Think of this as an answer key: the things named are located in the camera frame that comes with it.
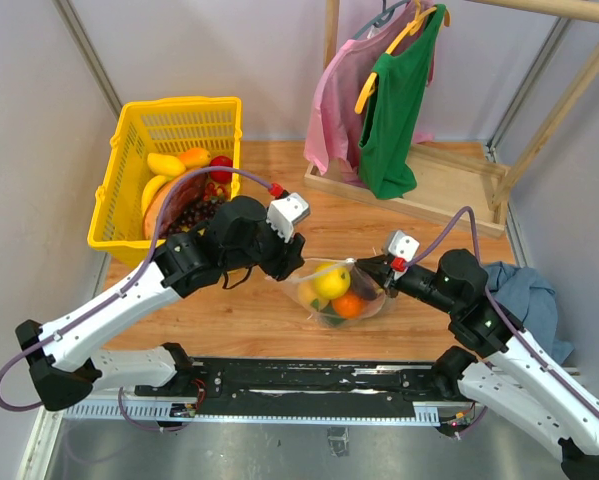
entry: yellow plastic crate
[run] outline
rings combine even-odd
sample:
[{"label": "yellow plastic crate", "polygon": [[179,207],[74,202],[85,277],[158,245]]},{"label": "yellow plastic crate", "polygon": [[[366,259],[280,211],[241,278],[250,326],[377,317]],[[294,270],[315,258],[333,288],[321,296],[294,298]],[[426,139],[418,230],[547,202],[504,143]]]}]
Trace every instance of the yellow plastic crate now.
[{"label": "yellow plastic crate", "polygon": [[[225,155],[239,168],[241,100],[237,97],[179,97],[132,102],[123,107],[103,184],[95,193],[88,245],[103,250],[130,267],[146,256],[141,194],[153,176],[148,153],[178,155],[203,147],[213,157]],[[232,176],[231,197],[240,179]]]}]

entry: folded blue fabric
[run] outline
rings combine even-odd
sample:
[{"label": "folded blue fabric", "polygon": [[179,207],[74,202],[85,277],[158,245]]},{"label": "folded blue fabric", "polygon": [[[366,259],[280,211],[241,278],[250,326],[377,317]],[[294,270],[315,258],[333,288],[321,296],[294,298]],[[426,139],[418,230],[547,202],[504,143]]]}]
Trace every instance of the folded blue fabric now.
[{"label": "folded blue fabric", "polygon": [[485,265],[488,289],[495,299],[521,320],[552,359],[562,364],[574,347],[556,338],[557,303],[555,291],[534,268],[497,262]]}]

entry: red apple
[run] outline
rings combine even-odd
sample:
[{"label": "red apple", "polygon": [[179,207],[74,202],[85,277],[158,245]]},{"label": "red apple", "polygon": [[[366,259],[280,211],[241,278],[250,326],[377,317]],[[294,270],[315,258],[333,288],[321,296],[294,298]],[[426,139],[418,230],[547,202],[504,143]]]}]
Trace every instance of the red apple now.
[{"label": "red apple", "polygon": [[[232,167],[232,160],[223,155],[213,158],[210,161],[211,167]],[[213,181],[221,184],[230,183],[232,181],[232,172],[210,172],[210,178]]]}]

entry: wooden pole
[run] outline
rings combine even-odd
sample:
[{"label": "wooden pole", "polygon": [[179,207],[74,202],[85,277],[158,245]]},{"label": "wooden pole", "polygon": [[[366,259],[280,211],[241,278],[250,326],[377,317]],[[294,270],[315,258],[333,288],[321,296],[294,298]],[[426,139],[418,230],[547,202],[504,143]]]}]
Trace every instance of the wooden pole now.
[{"label": "wooden pole", "polygon": [[545,13],[599,23],[599,3],[584,0],[470,0],[475,3]]},{"label": "wooden pole", "polygon": [[561,95],[557,104],[552,108],[546,119],[543,121],[537,132],[534,134],[530,143],[525,148],[517,162],[512,166],[508,174],[503,178],[499,187],[492,196],[490,207],[494,210],[502,200],[506,200],[510,190],[519,181],[524,172],[528,169],[537,154],[544,147],[546,142],[555,133],[557,127],[566,118],[577,100],[581,98],[588,86],[599,73],[599,43],[586,60],[586,63],[577,76],[570,83],[566,91]]},{"label": "wooden pole", "polygon": [[339,28],[339,0],[326,0],[326,38],[324,41],[323,69],[325,70],[337,52]]}]

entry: plastic bag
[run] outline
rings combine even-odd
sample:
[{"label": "plastic bag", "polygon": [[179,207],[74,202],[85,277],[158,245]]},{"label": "plastic bag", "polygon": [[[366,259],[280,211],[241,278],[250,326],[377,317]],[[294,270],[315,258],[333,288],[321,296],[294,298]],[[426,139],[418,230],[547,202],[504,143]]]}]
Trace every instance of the plastic bag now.
[{"label": "plastic bag", "polygon": [[322,325],[351,325],[385,312],[392,303],[374,280],[354,265],[353,259],[308,258],[305,262],[280,285]]}]

